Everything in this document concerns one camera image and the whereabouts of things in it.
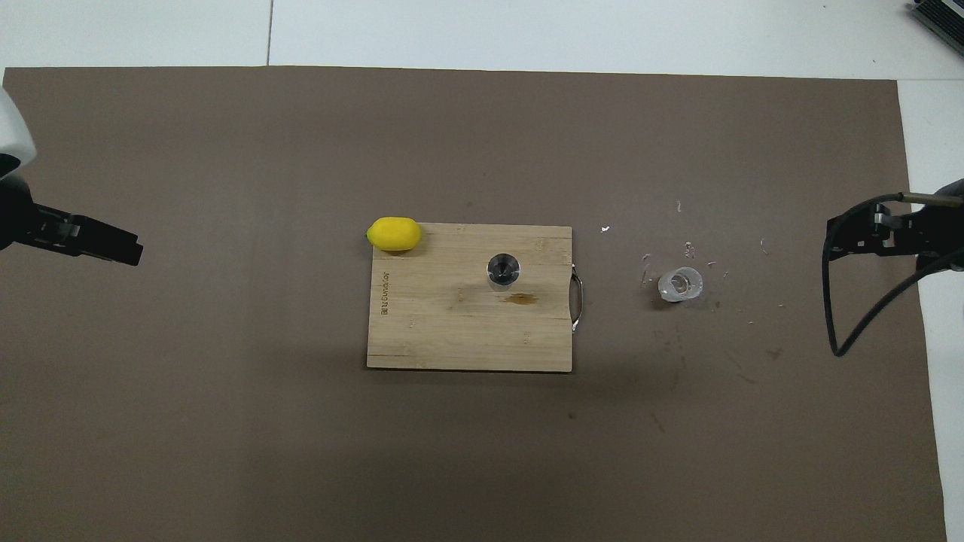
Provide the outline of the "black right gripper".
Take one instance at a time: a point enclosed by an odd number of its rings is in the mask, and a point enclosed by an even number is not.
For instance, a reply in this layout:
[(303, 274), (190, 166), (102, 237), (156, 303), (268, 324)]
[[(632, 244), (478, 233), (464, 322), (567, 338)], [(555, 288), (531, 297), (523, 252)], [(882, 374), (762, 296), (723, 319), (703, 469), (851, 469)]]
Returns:
[(946, 257), (959, 254), (938, 270), (963, 270), (963, 179), (937, 189), (931, 198), (957, 198), (960, 206), (925, 203), (917, 212), (925, 249), (918, 254), (918, 231), (912, 213), (895, 215), (884, 203), (860, 205), (827, 222), (827, 260), (840, 260), (857, 254), (879, 257), (916, 256), (915, 269), (923, 270)]

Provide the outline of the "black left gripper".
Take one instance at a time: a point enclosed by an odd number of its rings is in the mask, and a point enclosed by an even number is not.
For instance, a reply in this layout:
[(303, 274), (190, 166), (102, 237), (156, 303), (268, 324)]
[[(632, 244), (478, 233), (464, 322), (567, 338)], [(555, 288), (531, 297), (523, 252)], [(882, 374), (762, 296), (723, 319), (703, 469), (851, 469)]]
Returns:
[(29, 185), (19, 175), (1, 181), (1, 250), (14, 243), (66, 256), (88, 256), (138, 266), (138, 236), (80, 214), (36, 205)]

